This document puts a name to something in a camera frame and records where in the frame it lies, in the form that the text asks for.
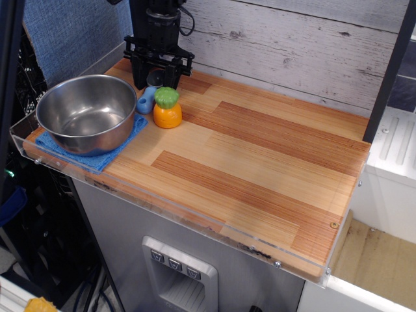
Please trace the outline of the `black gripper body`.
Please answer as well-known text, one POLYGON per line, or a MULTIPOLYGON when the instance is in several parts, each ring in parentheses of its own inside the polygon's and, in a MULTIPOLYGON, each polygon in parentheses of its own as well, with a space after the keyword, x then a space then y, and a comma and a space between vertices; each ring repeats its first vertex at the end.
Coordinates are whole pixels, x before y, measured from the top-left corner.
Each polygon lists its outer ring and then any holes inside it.
POLYGON ((150 19, 142 30, 147 31, 142 37, 125 37, 125 58, 131 61, 133 54, 143 56, 149 64, 149 71, 154 67, 165 69, 168 61, 181 58, 182 75, 191 75, 194 55, 178 45, 179 35, 183 34, 178 19, 150 19))

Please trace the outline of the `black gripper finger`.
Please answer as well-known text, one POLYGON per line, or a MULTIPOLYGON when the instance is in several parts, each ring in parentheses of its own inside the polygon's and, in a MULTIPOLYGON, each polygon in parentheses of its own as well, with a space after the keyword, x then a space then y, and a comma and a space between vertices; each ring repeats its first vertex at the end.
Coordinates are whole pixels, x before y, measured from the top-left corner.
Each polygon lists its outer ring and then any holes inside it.
POLYGON ((139 90, 142 90, 147 86, 147 77, 150 65, 143 56, 133 54, 131 57, 131 66, 134 84, 139 90))
POLYGON ((182 65, 183 61, 181 58, 173 58, 171 61, 168 61, 168 64, 164 69, 164 86, 176 89, 180 77, 182 75, 182 65))

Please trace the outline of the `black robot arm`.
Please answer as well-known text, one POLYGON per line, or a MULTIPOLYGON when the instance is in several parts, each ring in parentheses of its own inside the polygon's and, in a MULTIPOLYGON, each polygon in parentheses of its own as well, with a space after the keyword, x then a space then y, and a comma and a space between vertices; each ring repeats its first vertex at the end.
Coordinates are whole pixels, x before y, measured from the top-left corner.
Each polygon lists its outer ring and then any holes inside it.
POLYGON ((155 68, 164 71, 163 85, 177 88, 182 75, 192 73, 194 54, 178 45, 179 37, 192 34, 181 29, 184 1, 130 1, 133 35, 125 37, 124 57, 131 62, 133 81, 142 90, 155 68))

